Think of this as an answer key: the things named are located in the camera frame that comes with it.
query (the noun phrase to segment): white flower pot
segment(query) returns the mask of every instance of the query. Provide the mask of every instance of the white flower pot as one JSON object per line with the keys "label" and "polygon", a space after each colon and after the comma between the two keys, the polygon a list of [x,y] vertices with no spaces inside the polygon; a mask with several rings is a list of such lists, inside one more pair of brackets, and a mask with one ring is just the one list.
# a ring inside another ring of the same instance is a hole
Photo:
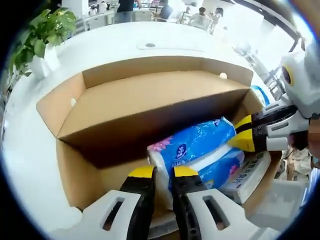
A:
{"label": "white flower pot", "polygon": [[52,46],[50,43],[46,45],[44,58],[34,56],[32,62],[30,62],[29,67],[34,76],[41,80],[46,78],[60,67],[60,62],[58,60],[56,47]]}

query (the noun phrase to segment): potted plant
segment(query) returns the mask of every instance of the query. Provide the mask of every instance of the potted plant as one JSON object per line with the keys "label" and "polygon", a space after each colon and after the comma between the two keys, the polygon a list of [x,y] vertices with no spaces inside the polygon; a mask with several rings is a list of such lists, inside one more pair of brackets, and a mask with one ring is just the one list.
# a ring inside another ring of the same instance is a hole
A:
{"label": "potted plant", "polygon": [[27,25],[9,60],[11,76],[14,66],[17,75],[29,76],[33,72],[39,79],[59,67],[55,46],[75,31],[76,16],[64,7],[50,12],[44,10]]}

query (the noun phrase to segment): white countertop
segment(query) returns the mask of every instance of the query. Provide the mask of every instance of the white countertop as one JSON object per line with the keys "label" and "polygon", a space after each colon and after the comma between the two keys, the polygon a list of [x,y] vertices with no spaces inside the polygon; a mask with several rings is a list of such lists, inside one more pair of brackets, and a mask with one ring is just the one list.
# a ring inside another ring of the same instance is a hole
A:
{"label": "white countertop", "polygon": [[[153,43],[154,48],[145,44]],[[206,32],[163,22],[131,22],[81,33],[57,48],[61,67],[43,80],[23,77],[6,107],[4,166],[12,189],[29,216],[45,231],[68,228],[81,218],[70,207],[60,179],[56,142],[36,110],[37,101],[69,77],[105,63],[146,56],[195,56],[249,68],[246,60]],[[270,101],[267,87],[254,73]]]}

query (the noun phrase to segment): pink flower print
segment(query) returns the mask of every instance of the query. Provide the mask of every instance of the pink flower print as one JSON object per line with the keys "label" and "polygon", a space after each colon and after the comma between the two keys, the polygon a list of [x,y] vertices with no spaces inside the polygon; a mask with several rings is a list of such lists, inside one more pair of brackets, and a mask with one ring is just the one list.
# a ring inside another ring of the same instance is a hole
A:
{"label": "pink flower print", "polygon": [[163,139],[162,141],[159,141],[155,144],[148,146],[147,149],[157,151],[160,153],[162,151],[162,149],[166,149],[166,145],[170,144],[171,139],[172,139],[172,136],[167,137],[167,138]]}
{"label": "pink flower print", "polygon": [[237,171],[237,169],[238,169],[237,165],[233,165],[233,166],[230,168],[229,176],[231,176],[232,174],[234,174],[234,173]]}

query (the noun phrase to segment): white box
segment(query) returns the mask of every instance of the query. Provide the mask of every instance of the white box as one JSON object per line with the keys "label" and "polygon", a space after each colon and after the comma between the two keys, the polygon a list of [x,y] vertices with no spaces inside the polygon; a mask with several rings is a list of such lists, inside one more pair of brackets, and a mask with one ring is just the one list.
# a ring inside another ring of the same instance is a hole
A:
{"label": "white box", "polygon": [[228,180],[219,190],[238,204],[243,204],[264,177],[271,162],[265,151],[244,161],[242,169]]}

